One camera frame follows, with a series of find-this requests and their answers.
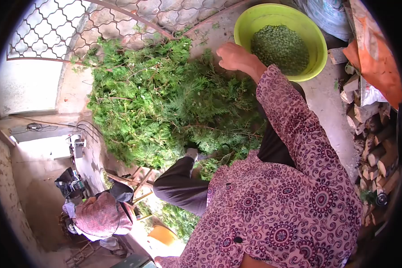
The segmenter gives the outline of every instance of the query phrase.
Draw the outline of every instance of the yellow bucket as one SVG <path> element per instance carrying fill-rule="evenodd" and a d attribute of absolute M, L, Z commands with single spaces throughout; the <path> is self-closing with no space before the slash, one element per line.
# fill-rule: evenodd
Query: yellow bucket
<path fill-rule="evenodd" d="M 147 236 L 156 239 L 166 246 L 170 246 L 177 239 L 177 235 L 175 233 L 161 225 L 155 225 L 153 230 Z"/>
<path fill-rule="evenodd" d="M 244 11 L 234 27 L 234 40 L 251 52 L 252 36 L 266 25 L 286 25 L 297 32 L 310 54 L 307 68 L 299 75 L 288 75 L 290 81 L 302 82 L 318 75 L 326 64 L 326 41 L 317 25 L 302 12 L 280 4 L 260 4 Z"/>

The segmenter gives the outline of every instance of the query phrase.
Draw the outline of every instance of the floral patterned shirt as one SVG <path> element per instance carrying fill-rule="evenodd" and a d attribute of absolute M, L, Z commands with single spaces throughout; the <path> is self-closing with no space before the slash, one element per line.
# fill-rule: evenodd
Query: floral patterned shirt
<path fill-rule="evenodd" d="M 163 268 L 237 268 L 244 253 L 276 267 L 342 267 L 350 256 L 361 203 L 317 116 L 275 65 L 256 97 L 296 168 L 251 151 L 218 169 L 182 255 L 160 258 Z"/>

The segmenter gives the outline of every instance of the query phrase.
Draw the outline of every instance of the black button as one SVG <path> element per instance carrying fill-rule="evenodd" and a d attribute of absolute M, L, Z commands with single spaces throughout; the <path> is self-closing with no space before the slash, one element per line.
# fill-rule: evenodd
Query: black button
<path fill-rule="evenodd" d="M 235 243 L 242 243 L 243 239 L 241 237 L 237 236 L 237 237 L 234 238 L 234 242 Z"/>

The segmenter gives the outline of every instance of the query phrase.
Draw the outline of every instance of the shelled peas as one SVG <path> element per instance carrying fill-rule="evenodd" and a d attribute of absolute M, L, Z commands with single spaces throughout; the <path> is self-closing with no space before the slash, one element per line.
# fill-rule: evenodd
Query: shelled peas
<path fill-rule="evenodd" d="M 285 25 L 267 25 L 257 31 L 252 53 L 266 66 L 275 63 L 285 75 L 299 75 L 309 61 L 305 42 Z"/>

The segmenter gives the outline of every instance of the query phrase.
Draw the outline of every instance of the dark trousers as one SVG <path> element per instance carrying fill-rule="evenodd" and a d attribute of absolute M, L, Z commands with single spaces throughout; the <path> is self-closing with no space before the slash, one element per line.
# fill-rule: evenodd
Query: dark trousers
<path fill-rule="evenodd" d="M 295 82 L 291 83 L 306 101 L 305 93 L 301 86 Z M 280 163 L 295 167 L 295 163 L 289 155 L 289 150 L 274 131 L 264 109 L 259 103 L 258 110 L 261 116 L 267 120 L 258 158 L 262 162 Z M 201 216 L 207 208 L 209 181 L 191 177 L 194 163 L 195 161 L 191 157 L 183 157 L 177 160 L 155 181 L 153 191 L 158 198 Z"/>

